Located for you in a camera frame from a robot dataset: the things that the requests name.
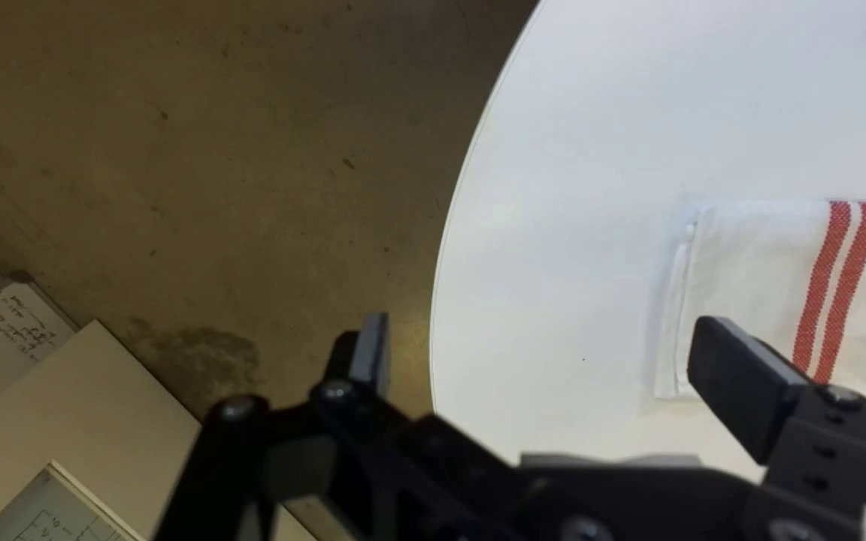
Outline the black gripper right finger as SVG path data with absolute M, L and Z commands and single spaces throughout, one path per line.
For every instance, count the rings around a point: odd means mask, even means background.
M 688 345 L 688 385 L 754 460 L 766 462 L 809 380 L 773 345 L 722 314 L 700 314 Z

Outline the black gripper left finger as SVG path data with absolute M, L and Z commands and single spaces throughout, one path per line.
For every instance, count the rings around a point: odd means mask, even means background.
M 388 395 L 388 314 L 372 311 L 358 329 L 344 329 L 333 338 L 325 369 L 325 396 L 346 401 L 358 387 L 385 396 Z

